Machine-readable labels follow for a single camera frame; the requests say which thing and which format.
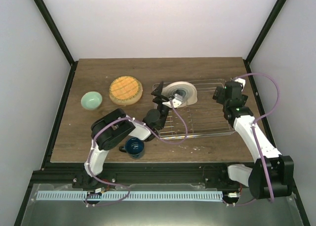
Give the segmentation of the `woven bamboo mat round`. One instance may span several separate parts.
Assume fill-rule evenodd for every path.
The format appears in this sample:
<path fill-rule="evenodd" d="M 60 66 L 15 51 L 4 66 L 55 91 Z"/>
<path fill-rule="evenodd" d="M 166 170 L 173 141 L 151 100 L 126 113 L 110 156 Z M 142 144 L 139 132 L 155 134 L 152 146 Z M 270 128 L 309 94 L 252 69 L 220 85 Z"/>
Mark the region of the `woven bamboo mat round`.
<path fill-rule="evenodd" d="M 142 85 L 133 76 L 120 76 L 112 81 L 109 91 L 111 99 L 127 100 L 140 94 Z"/>

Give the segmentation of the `wire dish rack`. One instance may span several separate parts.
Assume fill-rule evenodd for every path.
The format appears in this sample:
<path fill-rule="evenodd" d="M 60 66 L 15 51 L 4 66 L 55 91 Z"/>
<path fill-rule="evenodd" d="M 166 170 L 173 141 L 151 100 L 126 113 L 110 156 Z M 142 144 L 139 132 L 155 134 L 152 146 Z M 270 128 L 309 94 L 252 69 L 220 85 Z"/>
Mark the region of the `wire dish rack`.
<path fill-rule="evenodd" d="M 187 138 L 231 135 L 235 131 L 224 118 L 223 106 L 212 99 L 218 86 L 225 85 L 224 79 L 189 81 L 197 89 L 197 102 L 192 105 L 176 108 L 185 121 L 185 125 L 169 111 L 165 126 L 159 136 L 165 140 L 183 139 L 185 126 Z"/>

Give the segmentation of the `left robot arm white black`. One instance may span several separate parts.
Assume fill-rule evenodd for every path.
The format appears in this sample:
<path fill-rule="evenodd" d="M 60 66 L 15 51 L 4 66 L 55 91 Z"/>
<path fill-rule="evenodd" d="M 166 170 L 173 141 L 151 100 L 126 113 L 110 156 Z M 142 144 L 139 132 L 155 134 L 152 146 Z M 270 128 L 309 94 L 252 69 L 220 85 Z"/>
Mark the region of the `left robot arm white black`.
<path fill-rule="evenodd" d="M 115 109 L 94 122 L 91 126 L 91 148 L 84 168 L 83 182 L 89 188 L 96 188 L 101 182 L 99 175 L 108 152 L 127 136 L 141 141 L 151 141 L 164 128 L 170 107 L 170 100 L 162 94 L 164 82 L 160 82 L 151 95 L 156 109 L 147 112 L 142 121 L 129 117 L 121 108 Z"/>

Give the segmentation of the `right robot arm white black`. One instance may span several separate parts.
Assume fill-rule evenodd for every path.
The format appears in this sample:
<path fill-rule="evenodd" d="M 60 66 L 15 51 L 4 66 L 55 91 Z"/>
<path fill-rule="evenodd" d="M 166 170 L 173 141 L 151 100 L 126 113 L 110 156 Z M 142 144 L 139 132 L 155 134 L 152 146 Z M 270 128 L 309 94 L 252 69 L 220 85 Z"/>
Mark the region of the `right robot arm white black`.
<path fill-rule="evenodd" d="M 274 147 L 256 123 L 242 93 L 245 80 L 237 79 L 217 86 L 213 99 L 223 106 L 224 118 L 246 144 L 254 161 L 252 168 L 244 164 L 229 165 L 219 176 L 220 184 L 230 188 L 236 182 L 247 186 L 255 199 L 290 196 L 293 189 L 294 162 Z"/>

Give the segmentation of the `white plate blue spiral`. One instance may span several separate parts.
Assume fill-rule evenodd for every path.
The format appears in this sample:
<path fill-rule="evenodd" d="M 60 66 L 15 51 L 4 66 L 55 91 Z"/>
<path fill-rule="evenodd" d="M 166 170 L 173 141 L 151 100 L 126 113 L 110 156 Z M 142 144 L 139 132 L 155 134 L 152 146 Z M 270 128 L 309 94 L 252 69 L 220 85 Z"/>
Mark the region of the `white plate blue spiral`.
<path fill-rule="evenodd" d="M 184 102 L 180 107 L 192 105 L 198 101 L 197 89 L 189 82 L 179 81 L 168 84 L 162 89 L 161 94 L 169 99 L 173 99 L 176 93 L 183 97 Z"/>

